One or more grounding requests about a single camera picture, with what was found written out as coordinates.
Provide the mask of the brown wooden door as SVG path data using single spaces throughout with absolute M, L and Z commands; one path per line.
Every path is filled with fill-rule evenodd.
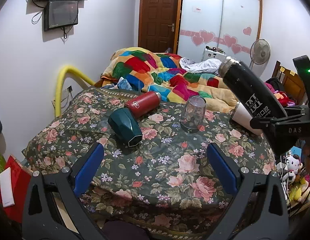
M 138 46 L 177 52 L 182 0 L 140 0 Z

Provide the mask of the colourful patchwork blanket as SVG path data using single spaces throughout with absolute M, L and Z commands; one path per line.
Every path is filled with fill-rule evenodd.
M 117 83 L 126 79 L 139 92 L 159 92 L 164 101 L 186 103 L 193 95 L 206 101 L 211 111 L 229 113 L 237 105 L 237 98 L 214 74 L 199 74 L 184 70 L 182 57 L 170 53 L 153 53 L 140 47 L 114 52 L 101 81 Z

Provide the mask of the standing electric fan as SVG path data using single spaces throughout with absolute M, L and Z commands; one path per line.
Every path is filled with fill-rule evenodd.
M 271 55 L 271 48 L 265 39 L 256 40 L 250 48 L 250 68 L 254 65 L 263 65 L 266 63 Z

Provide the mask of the red box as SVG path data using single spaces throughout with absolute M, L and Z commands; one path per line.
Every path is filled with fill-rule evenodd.
M 8 167 L 11 168 L 11 183 L 15 204 L 10 207 L 3 207 L 3 211 L 10 220 L 22 223 L 23 208 L 32 172 L 23 166 L 13 155 L 8 158 L 4 170 Z

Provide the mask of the red thermos bottle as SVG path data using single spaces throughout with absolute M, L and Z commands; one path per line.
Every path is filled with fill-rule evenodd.
M 162 96 L 159 92 L 149 91 L 127 101 L 124 106 L 135 118 L 139 118 L 157 108 L 161 101 Z

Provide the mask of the white thermos bottle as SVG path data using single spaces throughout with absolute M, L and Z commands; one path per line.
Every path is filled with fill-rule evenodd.
M 261 129 L 254 129 L 250 126 L 250 120 L 252 119 L 250 113 L 245 109 L 241 102 L 238 102 L 236 107 L 231 113 L 231 120 L 235 121 L 240 126 L 249 130 L 253 134 L 260 136 L 263 132 Z

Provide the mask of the frosted wardrobe with hearts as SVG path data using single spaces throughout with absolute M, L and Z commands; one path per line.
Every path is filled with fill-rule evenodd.
M 250 64 L 260 30 L 260 0 L 182 0 L 178 55 L 203 61 L 206 47 Z

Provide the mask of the white cabinet with items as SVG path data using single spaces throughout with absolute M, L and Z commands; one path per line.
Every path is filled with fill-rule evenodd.
M 206 61 L 207 59 L 218 59 L 220 61 L 224 61 L 226 57 L 227 55 L 222 49 L 206 46 L 203 52 L 202 61 Z

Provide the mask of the small wall monitor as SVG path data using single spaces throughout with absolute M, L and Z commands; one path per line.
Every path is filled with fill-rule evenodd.
M 43 11 L 44 31 L 78 24 L 78 9 L 78 1 L 48 1 Z

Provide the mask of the wooden headboard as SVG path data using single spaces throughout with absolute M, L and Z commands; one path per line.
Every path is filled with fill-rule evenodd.
M 272 77 L 277 77 L 284 87 L 287 95 L 291 96 L 297 105 L 303 105 L 307 101 L 305 87 L 297 73 L 291 71 L 276 61 Z

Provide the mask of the black thermos bottle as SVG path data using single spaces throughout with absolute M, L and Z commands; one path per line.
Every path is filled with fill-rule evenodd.
M 265 83 L 242 61 L 228 56 L 218 70 L 226 86 L 254 118 L 284 118 L 286 111 Z

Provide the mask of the white paper box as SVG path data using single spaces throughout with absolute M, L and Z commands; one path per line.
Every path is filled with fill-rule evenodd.
M 0 173 L 0 192 L 3 207 L 10 207 L 15 204 L 12 191 L 10 167 Z

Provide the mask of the grey white bed sheet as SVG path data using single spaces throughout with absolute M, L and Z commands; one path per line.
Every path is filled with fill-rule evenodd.
M 218 70 L 220 68 L 221 63 L 222 62 L 219 59 L 215 58 L 210 58 L 198 63 L 186 57 L 182 57 L 179 60 L 179 65 L 181 68 L 183 68 L 187 72 L 199 73 L 199 74 L 218 75 Z

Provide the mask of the yellow plush toy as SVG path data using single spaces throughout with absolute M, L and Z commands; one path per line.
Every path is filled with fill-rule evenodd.
M 291 204 L 307 203 L 310 200 L 310 184 L 305 178 L 293 183 L 290 189 L 289 201 Z

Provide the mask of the dark green faceted cup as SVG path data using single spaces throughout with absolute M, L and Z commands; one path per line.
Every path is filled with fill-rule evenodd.
M 108 118 L 108 124 L 128 147 L 134 147 L 142 141 L 140 126 L 128 108 L 123 107 L 113 111 Z

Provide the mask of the yellow padded bed rail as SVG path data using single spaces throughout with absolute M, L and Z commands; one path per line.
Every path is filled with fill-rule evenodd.
M 57 78 L 57 85 L 56 85 L 56 92 L 55 92 L 55 117 L 57 118 L 58 116 L 62 115 L 62 91 L 63 91 L 63 85 L 64 81 L 66 79 L 67 74 L 73 74 L 75 77 L 78 77 L 79 79 L 83 80 L 87 84 L 93 86 L 95 84 L 95 81 L 90 79 L 87 75 L 82 73 L 79 69 L 77 69 L 74 66 L 71 65 L 66 65 L 64 66 Z

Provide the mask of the hello kitty plush toy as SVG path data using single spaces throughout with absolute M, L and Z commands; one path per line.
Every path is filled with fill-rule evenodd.
M 298 170 L 302 168 L 303 164 L 301 163 L 301 158 L 297 154 L 289 155 L 286 158 L 286 166 L 284 170 L 286 171 L 286 174 L 284 174 L 283 180 L 286 181 L 294 181 Z

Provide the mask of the clear glass cup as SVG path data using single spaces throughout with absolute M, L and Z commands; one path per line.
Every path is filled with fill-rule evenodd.
M 196 131 L 201 126 L 206 111 L 206 101 L 199 95 L 191 96 L 182 111 L 180 124 L 183 128 Z

